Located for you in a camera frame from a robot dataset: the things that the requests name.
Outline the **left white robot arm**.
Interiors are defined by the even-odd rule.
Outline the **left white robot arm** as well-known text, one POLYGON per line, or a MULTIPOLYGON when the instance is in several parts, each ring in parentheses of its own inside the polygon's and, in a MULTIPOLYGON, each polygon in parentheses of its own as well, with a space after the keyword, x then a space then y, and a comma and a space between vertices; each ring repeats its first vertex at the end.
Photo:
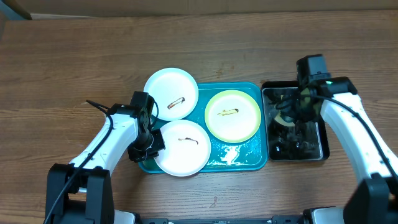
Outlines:
POLYGON ((138 163, 165 149, 162 134, 151 120, 157 103, 148 93, 137 91, 128 105, 89 104, 104 113, 104 125, 69 164, 55 163, 50 168, 44 222, 139 223, 135 213, 115 209, 111 175, 124 153, 138 163))

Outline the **white plate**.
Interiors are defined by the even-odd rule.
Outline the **white plate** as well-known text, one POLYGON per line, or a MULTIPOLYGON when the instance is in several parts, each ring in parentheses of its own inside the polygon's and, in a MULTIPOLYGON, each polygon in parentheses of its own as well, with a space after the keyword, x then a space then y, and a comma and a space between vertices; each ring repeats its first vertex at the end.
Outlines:
POLYGON ((155 99, 159 107, 158 118, 174 121, 187 117, 198 103, 198 85, 185 70, 163 68, 146 82, 144 92, 155 99))
POLYGON ((187 177, 199 172, 211 154, 207 132, 193 121, 176 120, 160 129, 165 148, 155 158, 156 164, 167 174, 187 177))

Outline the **yellow green sponge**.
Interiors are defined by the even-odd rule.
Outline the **yellow green sponge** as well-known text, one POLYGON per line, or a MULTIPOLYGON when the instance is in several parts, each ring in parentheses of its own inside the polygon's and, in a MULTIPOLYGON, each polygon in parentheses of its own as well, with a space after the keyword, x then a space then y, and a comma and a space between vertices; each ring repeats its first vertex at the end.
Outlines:
POLYGON ((294 114, 292 112, 294 102, 292 95, 282 95, 281 99, 275 104, 278 114, 274 119, 281 125, 286 127, 295 126, 294 114))

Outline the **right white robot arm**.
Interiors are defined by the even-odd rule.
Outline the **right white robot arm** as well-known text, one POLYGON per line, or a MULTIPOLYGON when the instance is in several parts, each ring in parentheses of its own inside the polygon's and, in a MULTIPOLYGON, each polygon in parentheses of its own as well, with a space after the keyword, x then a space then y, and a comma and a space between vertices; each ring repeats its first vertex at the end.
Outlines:
POLYGON ((349 78, 299 78, 298 88, 294 115, 302 121, 321 118, 331 127, 358 181, 344 207, 309 209, 308 222, 397 224, 397 156, 370 121, 349 78))

